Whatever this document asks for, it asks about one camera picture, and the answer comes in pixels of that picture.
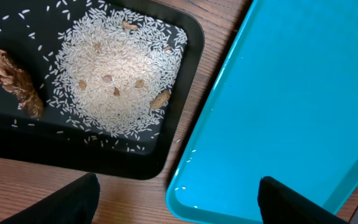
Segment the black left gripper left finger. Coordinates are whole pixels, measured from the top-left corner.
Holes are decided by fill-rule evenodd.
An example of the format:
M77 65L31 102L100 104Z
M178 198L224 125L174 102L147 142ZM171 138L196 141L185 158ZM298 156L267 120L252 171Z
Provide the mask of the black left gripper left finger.
M87 173L0 224L91 223L99 195L96 174Z

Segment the pile of white rice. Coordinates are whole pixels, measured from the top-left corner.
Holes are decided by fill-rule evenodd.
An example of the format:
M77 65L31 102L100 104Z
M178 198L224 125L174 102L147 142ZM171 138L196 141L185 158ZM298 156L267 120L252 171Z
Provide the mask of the pile of white rice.
M172 24L106 1L59 1L49 19L68 26L52 32L35 20L39 5L0 18L0 35L18 29L20 40L41 40L37 55L48 62L40 85L46 104L83 131L114 139L157 136L187 44Z

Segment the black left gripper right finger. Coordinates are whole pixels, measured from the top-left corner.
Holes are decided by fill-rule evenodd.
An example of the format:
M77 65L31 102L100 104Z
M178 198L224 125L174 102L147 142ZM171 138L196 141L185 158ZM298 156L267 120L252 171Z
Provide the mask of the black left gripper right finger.
M260 180L257 201L263 224L347 224L270 176Z

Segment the brown food scrap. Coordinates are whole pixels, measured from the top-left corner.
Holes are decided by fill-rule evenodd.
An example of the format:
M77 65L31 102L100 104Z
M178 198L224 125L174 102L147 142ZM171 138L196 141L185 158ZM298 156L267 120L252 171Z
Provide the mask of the brown food scrap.
M31 118L40 118L44 103L34 87L31 75L5 51L0 49L0 85L15 95L19 106Z

